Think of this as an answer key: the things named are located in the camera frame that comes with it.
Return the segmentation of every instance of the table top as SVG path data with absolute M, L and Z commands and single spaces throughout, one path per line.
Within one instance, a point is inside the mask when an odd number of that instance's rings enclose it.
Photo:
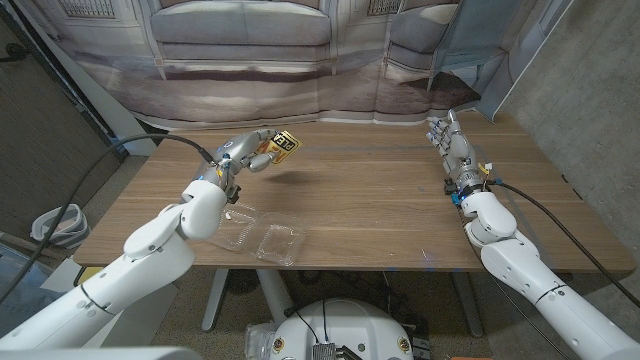
M 593 210 L 566 184 L 531 138 L 507 114 L 492 125 L 475 112 L 459 114 L 478 160 L 493 163 L 492 177 L 544 204 L 610 271 L 629 272 L 635 262 Z M 426 124 L 304 123 L 284 125 L 303 147 L 261 173 L 243 170 L 239 202 L 260 212 L 307 221 L 309 230 L 288 269 L 480 271 L 451 199 L 446 173 L 431 147 Z M 217 148 L 249 129 L 178 131 L 206 148 Z M 127 237 L 175 203 L 202 165 L 193 148 L 163 141 L 77 250 L 82 265 L 103 266 L 122 254 Z M 552 269 L 596 268 L 535 206 L 495 188 Z M 281 266 L 208 242 L 189 240 L 195 265 L 228 268 Z

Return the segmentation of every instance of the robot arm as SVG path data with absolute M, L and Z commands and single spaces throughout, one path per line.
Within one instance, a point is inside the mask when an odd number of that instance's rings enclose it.
M 0 339 L 0 350 L 80 347 L 124 308 L 182 276 L 195 260 L 185 240 L 216 232 L 224 206 L 238 196 L 234 176 L 268 166 L 272 155 L 255 151 L 275 134 L 258 130 L 220 147 L 215 163 L 182 193 L 183 204 L 133 232 L 122 256 Z
M 427 136 L 443 157 L 464 215 L 473 219 L 465 232 L 481 249 L 486 269 L 527 298 L 580 358 L 640 358 L 640 344 L 558 278 L 517 230 L 514 216 L 487 191 L 455 113 L 450 110 L 448 121 L 430 125 Z

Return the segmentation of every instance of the printed backdrop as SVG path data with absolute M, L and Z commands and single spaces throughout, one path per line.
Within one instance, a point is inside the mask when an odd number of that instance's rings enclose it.
M 411 124 L 485 98 L 490 117 L 557 2 L 22 0 L 115 99 L 169 129 Z

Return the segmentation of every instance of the table leg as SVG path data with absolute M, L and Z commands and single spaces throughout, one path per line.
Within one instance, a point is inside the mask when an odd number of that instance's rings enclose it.
M 451 278 L 458 293 L 458 299 L 460 299 L 460 303 L 462 304 L 462 310 L 464 311 L 467 325 L 469 326 L 469 333 L 476 338 L 484 336 L 478 305 L 476 304 L 476 298 L 473 295 L 471 283 L 469 282 L 469 274 L 455 272 L 451 273 Z
M 258 278 L 260 278 L 262 292 L 264 292 L 264 296 L 267 298 L 267 304 L 269 305 L 271 316 L 273 316 L 273 321 L 277 328 L 287 319 L 284 311 L 293 307 L 293 301 L 291 301 L 291 297 L 289 297 L 287 288 L 278 270 L 258 269 L 256 271 L 258 272 Z
M 213 330 L 216 324 L 218 311 L 220 311 L 220 306 L 222 305 L 224 289 L 227 284 L 227 275 L 229 275 L 229 269 L 218 268 L 213 276 L 209 301 L 207 302 L 207 308 L 204 311 L 204 318 L 202 319 L 202 330 L 204 331 Z

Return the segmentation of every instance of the black cable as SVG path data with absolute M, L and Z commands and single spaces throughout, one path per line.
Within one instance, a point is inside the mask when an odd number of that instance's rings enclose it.
M 113 143 L 93 162 L 93 164 L 91 164 L 89 168 L 87 168 L 87 170 L 85 170 L 84 174 L 82 174 L 82 176 L 76 183 L 75 187 L 73 188 L 73 191 L 67 198 L 67 201 L 65 202 L 64 205 L 62 205 L 62 207 L 60 208 L 60 211 L 58 211 L 58 214 L 53 219 L 53 222 L 51 223 L 49 230 L 45 234 L 44 238 L 42 239 L 42 241 L 40 242 L 36 250 L 33 252 L 33 254 L 31 254 L 31 257 L 29 257 L 29 260 L 27 261 L 27 263 L 24 266 L 22 266 L 18 275 L 16 275 L 13 278 L 9 286 L 4 290 L 4 292 L 0 296 L 0 303 L 2 303 L 9 296 L 11 291 L 13 291 L 13 289 L 15 289 L 16 286 L 18 286 L 22 278 L 24 278 L 27 272 L 29 272 L 29 269 L 31 268 L 31 266 L 36 262 L 36 259 L 38 258 L 38 256 L 40 256 L 40 253 L 42 253 L 42 250 L 49 244 L 49 240 L 51 239 L 51 236 L 53 235 L 53 232 L 55 231 L 55 229 L 58 227 L 58 224 L 60 224 L 60 220 L 62 219 L 62 216 L 64 215 L 64 213 L 67 211 L 67 207 L 71 205 L 71 202 L 73 201 L 73 197 L 76 195 L 76 192 L 78 192 L 78 189 L 80 188 L 84 180 L 87 178 L 87 176 L 89 176 L 89 173 L 91 173 L 91 170 L 93 170 L 100 163 L 100 161 L 103 158 L 105 158 L 107 155 L 109 155 L 114 149 L 132 141 L 136 141 L 140 139 L 154 139 L 154 138 L 155 139 L 171 139 L 171 140 L 176 140 L 176 141 L 180 141 L 185 144 L 191 145 L 194 148 L 196 148 L 196 150 L 198 150 L 198 152 L 200 153 L 200 155 L 202 155 L 202 157 L 205 159 L 206 162 L 208 163 L 213 162 L 213 156 L 211 156 L 211 154 L 209 154 L 209 152 L 207 152 L 207 150 L 204 149 L 202 146 L 196 144 L 194 141 L 191 141 L 189 139 L 176 136 L 176 135 L 169 135 L 169 134 L 134 135 Z
M 591 253 L 589 252 L 589 250 L 587 250 L 581 243 L 580 241 L 578 241 L 578 239 L 576 239 L 575 236 L 573 236 L 573 234 L 560 222 L 560 220 L 558 220 L 558 218 L 556 218 L 553 213 L 551 213 L 551 211 L 549 211 L 546 207 L 544 207 L 544 205 L 540 204 L 538 201 L 536 201 L 534 198 L 532 198 L 531 196 L 525 194 L 524 192 L 522 192 L 521 190 L 516 189 L 515 187 L 509 185 L 509 184 L 505 184 L 505 183 L 498 183 L 493 181 L 492 182 L 494 185 L 498 185 L 498 186 L 502 186 L 503 188 L 509 189 L 511 191 L 513 191 L 514 193 L 522 196 L 523 198 L 529 200 L 532 204 L 534 204 L 535 206 L 537 206 L 540 210 L 542 210 L 545 214 L 547 214 L 547 216 L 549 216 L 549 218 L 551 220 L 553 220 L 554 223 L 556 223 L 556 225 L 558 225 L 558 227 L 560 228 L 560 230 L 562 230 L 565 235 L 567 235 L 569 237 L 569 239 L 571 239 L 571 241 L 578 247 L 578 249 L 580 249 L 580 251 L 582 251 L 582 253 L 589 258 L 589 260 L 591 260 L 591 262 L 598 268 L 598 270 L 600 270 L 600 272 L 602 272 L 602 274 L 609 279 L 609 281 L 611 281 L 611 283 L 613 285 L 615 285 L 615 287 L 617 287 L 629 300 L 631 300 L 631 302 L 637 306 L 638 308 L 640 308 L 640 300 L 638 300 L 635 296 L 633 296 L 633 294 L 631 294 L 624 286 L 622 286 L 622 284 L 620 284 L 620 282 L 618 282 L 618 280 L 616 280 L 613 275 L 611 275 L 611 273 L 604 267 L 602 266 L 602 264 L 600 264 L 600 262 L 593 256 L 591 255 Z
M 302 320 L 302 322 L 304 322 L 305 324 L 307 324 L 307 326 L 309 327 L 309 330 L 311 330 L 311 332 L 313 333 L 313 336 L 316 338 L 316 344 L 320 344 L 320 341 L 318 340 L 318 335 L 316 335 L 316 332 L 313 331 L 313 328 L 311 327 L 311 325 L 309 325 L 308 322 L 304 321 L 304 319 L 302 318 L 302 316 L 300 316 L 300 313 L 298 312 L 298 310 L 296 310 L 296 314 L 298 315 L 298 317 L 300 318 L 300 320 Z
M 327 335 L 327 314 L 324 311 L 324 299 L 322 299 L 322 321 L 324 322 L 324 341 L 329 342 L 329 335 Z
M 462 223 L 462 228 L 464 229 L 464 216 L 462 215 L 462 212 L 460 210 L 458 210 L 458 216 L 460 216 L 460 222 Z M 475 251 L 475 248 L 473 247 L 473 245 L 471 244 L 471 242 L 469 242 L 469 245 L 471 246 L 471 251 L 473 251 L 473 254 L 476 256 L 476 258 L 478 258 L 478 261 L 480 262 L 480 264 L 482 265 L 482 267 L 487 271 L 487 273 L 489 273 L 489 270 L 487 270 L 487 267 L 484 266 L 484 263 L 482 262 L 482 259 L 480 258 L 480 256 L 478 255 L 478 253 Z M 529 317 L 522 311 L 520 310 L 520 307 L 518 306 L 518 304 L 516 304 L 511 297 L 509 296 L 509 294 L 507 294 L 506 291 L 504 291 L 504 289 L 502 288 L 502 286 L 500 286 L 500 284 L 498 283 L 498 281 L 496 281 L 495 277 L 493 276 L 493 274 L 489 273 L 491 276 L 491 279 L 493 279 L 493 282 L 496 284 L 496 286 L 500 289 L 500 291 L 502 291 L 502 293 L 504 294 L 504 296 L 507 297 L 507 299 L 509 300 L 509 302 L 511 303 L 511 305 L 513 305 L 516 310 L 518 310 L 518 312 L 520 313 L 520 315 L 522 315 L 527 322 L 529 323 L 529 325 L 531 325 L 533 327 L 533 329 L 535 331 L 538 332 L 538 334 L 540 334 L 540 336 L 542 336 L 542 338 L 544 338 L 551 346 L 553 346 L 553 348 L 565 359 L 570 360 L 567 355 L 565 355 L 562 350 L 560 350 L 560 348 L 553 342 L 551 341 L 551 339 L 549 339 L 547 337 L 547 335 L 545 335 L 542 330 L 540 330 L 540 328 L 538 328 L 536 326 L 536 324 L 533 323 L 533 321 L 531 321 L 531 319 L 529 319 Z
M 529 325 L 531 325 L 537 332 L 538 334 L 540 334 L 545 340 L 547 340 L 547 342 L 549 344 L 551 344 L 551 346 L 553 346 L 554 349 L 556 349 L 556 351 L 560 354 L 560 356 L 562 356 L 563 358 L 570 360 L 569 357 L 567 355 L 565 355 L 562 350 L 560 350 L 560 348 L 553 343 L 553 341 L 551 341 L 551 339 L 549 339 L 543 332 L 542 330 L 540 330 L 536 324 L 533 323 L 533 321 L 531 321 L 531 319 L 529 319 L 529 317 L 522 311 L 520 310 L 520 307 L 511 299 L 511 297 L 509 296 L 509 294 L 507 294 L 506 291 L 504 291 L 504 289 L 502 288 L 502 286 L 500 286 L 500 284 L 498 283 L 498 281 L 496 280 L 496 278 L 494 278 L 493 276 L 491 276 L 491 279 L 493 279 L 493 282 L 496 284 L 496 286 L 500 289 L 500 291 L 502 291 L 502 293 L 504 294 L 504 296 L 507 297 L 507 299 L 509 300 L 509 302 L 511 303 L 511 305 L 513 305 L 516 310 L 518 310 L 518 312 L 520 313 L 520 315 L 522 315 L 525 319 L 527 319 L 527 322 L 529 322 Z

